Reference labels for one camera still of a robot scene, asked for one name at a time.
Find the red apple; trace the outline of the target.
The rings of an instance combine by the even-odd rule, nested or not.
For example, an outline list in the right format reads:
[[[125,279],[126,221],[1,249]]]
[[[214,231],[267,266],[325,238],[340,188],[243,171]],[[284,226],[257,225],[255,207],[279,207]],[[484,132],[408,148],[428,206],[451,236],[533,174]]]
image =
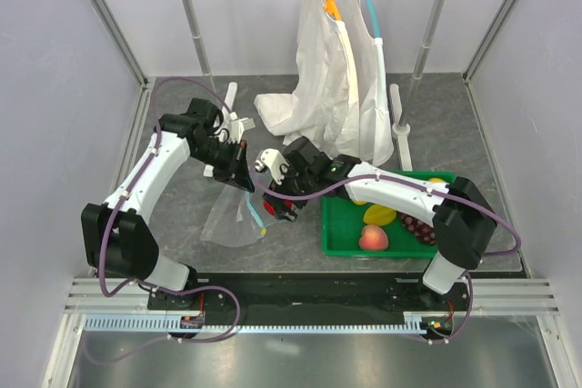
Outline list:
[[[273,216],[273,217],[277,218],[277,212],[276,212],[276,209],[275,209],[275,207],[274,207],[273,205],[271,205],[271,203],[269,203],[267,200],[264,200],[264,201],[263,201],[263,206],[264,206],[264,209],[266,210],[266,212],[267,212],[269,215],[271,215],[271,216]]]

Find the clear zip top bag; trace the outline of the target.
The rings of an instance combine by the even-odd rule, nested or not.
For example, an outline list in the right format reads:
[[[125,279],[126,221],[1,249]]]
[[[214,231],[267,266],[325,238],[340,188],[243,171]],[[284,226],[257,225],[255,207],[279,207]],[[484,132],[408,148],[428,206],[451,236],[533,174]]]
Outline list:
[[[280,223],[266,211],[260,192],[227,186],[206,219],[201,240],[229,248],[243,247],[263,239],[270,227]]]

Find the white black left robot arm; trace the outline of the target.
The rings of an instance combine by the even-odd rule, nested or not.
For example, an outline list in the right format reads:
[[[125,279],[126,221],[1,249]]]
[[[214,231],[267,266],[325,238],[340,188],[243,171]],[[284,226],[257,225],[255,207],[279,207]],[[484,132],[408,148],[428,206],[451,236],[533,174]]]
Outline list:
[[[188,159],[211,166],[215,181],[253,192],[243,134],[254,126],[252,119],[199,98],[182,114],[164,114],[156,121],[128,177],[101,204],[88,204],[81,213],[86,258],[96,269],[103,295],[114,295],[105,282],[112,274],[162,290],[180,309],[196,305],[200,289],[193,282],[195,269],[161,254],[149,229],[150,218]]]

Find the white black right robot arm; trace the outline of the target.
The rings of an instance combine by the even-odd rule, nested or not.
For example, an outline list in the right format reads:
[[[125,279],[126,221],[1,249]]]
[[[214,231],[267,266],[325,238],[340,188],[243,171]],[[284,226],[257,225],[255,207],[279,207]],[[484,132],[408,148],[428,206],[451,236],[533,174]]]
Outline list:
[[[265,199],[278,218],[293,221],[308,200],[326,195],[388,207],[431,227],[437,252],[416,287],[418,302],[430,310],[448,300],[463,273],[478,267],[497,228],[491,206],[464,177],[437,183],[346,154],[331,158],[306,137],[283,151],[261,152],[255,169],[271,175]]]

